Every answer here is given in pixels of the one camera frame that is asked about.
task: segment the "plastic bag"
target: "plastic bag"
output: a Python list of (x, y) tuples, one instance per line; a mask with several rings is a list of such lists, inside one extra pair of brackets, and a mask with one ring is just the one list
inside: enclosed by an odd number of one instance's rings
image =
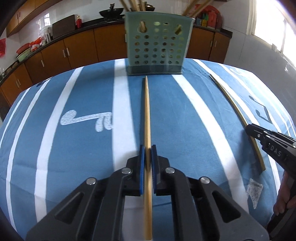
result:
[(0, 58), (5, 55), (6, 39), (0, 39)]

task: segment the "window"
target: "window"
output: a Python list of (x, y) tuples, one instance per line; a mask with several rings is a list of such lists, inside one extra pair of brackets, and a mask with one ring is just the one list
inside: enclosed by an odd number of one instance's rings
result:
[(255, 24), (252, 34), (286, 56), (296, 66), (296, 34), (276, 0), (255, 0)]
[(49, 13), (44, 16), (44, 26), (50, 26)]

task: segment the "perforated plastic container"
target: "perforated plastic container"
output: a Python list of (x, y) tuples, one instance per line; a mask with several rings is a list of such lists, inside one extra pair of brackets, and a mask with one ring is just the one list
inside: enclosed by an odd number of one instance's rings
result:
[[(181, 74), (194, 19), (159, 12), (126, 12), (129, 75)], [(145, 23), (146, 32), (140, 29)]]

